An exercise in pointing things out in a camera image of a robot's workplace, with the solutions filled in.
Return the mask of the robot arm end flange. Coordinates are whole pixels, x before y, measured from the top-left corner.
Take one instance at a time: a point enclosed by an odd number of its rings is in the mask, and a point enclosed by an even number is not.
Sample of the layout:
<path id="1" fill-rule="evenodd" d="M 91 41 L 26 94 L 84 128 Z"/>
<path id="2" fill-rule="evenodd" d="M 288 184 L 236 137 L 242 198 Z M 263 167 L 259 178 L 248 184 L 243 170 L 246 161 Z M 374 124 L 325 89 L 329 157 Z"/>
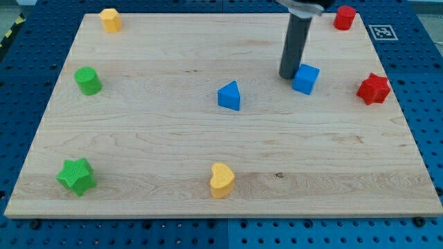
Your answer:
<path id="1" fill-rule="evenodd" d="M 290 14 L 306 19 L 321 16 L 335 0 L 275 0 L 275 2 L 286 7 Z"/>

